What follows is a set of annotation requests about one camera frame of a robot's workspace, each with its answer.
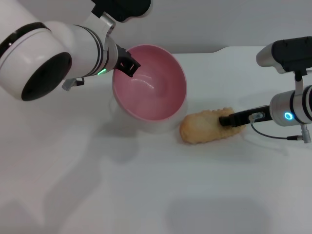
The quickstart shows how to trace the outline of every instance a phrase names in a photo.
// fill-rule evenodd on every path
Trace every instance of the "green indicator light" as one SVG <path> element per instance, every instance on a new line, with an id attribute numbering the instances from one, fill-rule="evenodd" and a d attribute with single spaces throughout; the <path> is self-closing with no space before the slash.
<path id="1" fill-rule="evenodd" d="M 103 69 L 102 71 L 100 71 L 100 72 L 98 73 L 98 75 L 101 75 L 101 74 L 104 73 L 104 72 L 106 72 L 106 69 Z"/>

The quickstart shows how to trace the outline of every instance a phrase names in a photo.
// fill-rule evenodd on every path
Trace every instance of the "bread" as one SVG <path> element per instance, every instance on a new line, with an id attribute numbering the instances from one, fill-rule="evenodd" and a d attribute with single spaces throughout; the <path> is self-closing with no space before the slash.
<path id="1" fill-rule="evenodd" d="M 240 133 L 245 126 L 232 128 L 223 127 L 219 117 L 233 114 L 232 108 L 224 108 L 217 111 L 203 111 L 191 114 L 184 118 L 180 125 L 182 139 L 191 144 L 205 143 L 213 140 L 224 139 Z"/>

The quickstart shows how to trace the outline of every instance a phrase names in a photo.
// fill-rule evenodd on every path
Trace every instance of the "bowl rim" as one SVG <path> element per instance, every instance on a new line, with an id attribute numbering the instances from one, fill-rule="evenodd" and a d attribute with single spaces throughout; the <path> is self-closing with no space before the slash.
<path id="1" fill-rule="evenodd" d="M 163 118 L 163 119 L 157 119 L 157 120 L 153 120 L 153 119 L 146 119 L 146 118 L 142 118 L 136 114 L 134 114 L 132 111 L 130 111 L 129 109 L 126 109 L 124 107 L 124 105 L 121 103 L 121 101 L 119 100 L 119 97 L 118 95 L 116 94 L 116 90 L 115 90 L 115 85 L 114 85 L 114 80 L 115 80 L 115 69 L 113 71 L 113 82 L 112 82 L 112 86 L 113 86 L 113 94 L 114 94 L 114 97 L 118 103 L 118 105 L 127 113 L 129 114 L 130 116 L 138 119 L 138 120 L 142 120 L 142 121 L 145 121 L 145 122 L 152 122 L 152 123 L 157 123 L 157 122 L 162 122 L 162 121 L 165 121 L 165 120 L 168 120 L 170 118 L 172 118 L 176 113 L 178 113 L 181 108 L 183 107 L 183 104 L 185 103 L 186 101 L 186 97 L 187 97 L 187 80 L 186 80 L 186 75 L 185 75 L 185 72 L 181 66 L 181 63 L 173 56 L 173 54 L 171 54 L 169 51 L 167 51 L 166 49 L 158 46 L 158 45 L 152 45 L 152 44 L 140 44 L 140 45 L 136 45 L 136 46 L 133 46 L 129 49 L 127 49 L 127 51 L 130 51 L 134 48 L 137 48 L 137 47 L 141 47 L 141 46 L 151 46 L 151 47 L 156 47 L 160 50 L 163 50 L 164 52 L 166 52 L 167 54 L 169 54 L 177 63 L 178 65 L 180 66 L 181 70 L 182 70 L 182 73 L 183 73 L 183 76 L 184 76 L 184 81 L 185 81 L 185 86 L 186 86 L 186 90 L 185 90 L 185 94 L 184 94 L 184 99 L 183 99 L 183 102 L 181 103 L 180 107 L 177 109 L 176 112 L 174 112 L 172 115 L 170 115 L 169 117 L 166 117 L 166 118 Z"/>

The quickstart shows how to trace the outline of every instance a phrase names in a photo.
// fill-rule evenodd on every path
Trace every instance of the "white wall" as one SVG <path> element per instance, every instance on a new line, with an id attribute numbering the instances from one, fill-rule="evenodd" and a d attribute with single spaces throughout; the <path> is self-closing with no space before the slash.
<path id="1" fill-rule="evenodd" d="M 70 23 L 83 21 L 92 5 L 91 0 L 20 1 L 41 20 Z M 311 12 L 312 0 L 154 0 L 147 17 L 118 23 L 113 37 L 125 48 L 151 43 L 172 53 L 213 52 L 311 36 Z"/>

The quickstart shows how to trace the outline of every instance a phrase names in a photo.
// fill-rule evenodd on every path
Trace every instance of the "pink bowl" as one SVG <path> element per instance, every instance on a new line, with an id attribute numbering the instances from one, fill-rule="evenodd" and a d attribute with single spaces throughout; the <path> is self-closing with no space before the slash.
<path id="1" fill-rule="evenodd" d="M 181 65 L 158 46 L 139 45 L 128 51 L 141 67 L 132 78 L 114 70 L 113 91 L 117 102 L 137 119 L 168 119 L 186 98 L 187 84 Z"/>

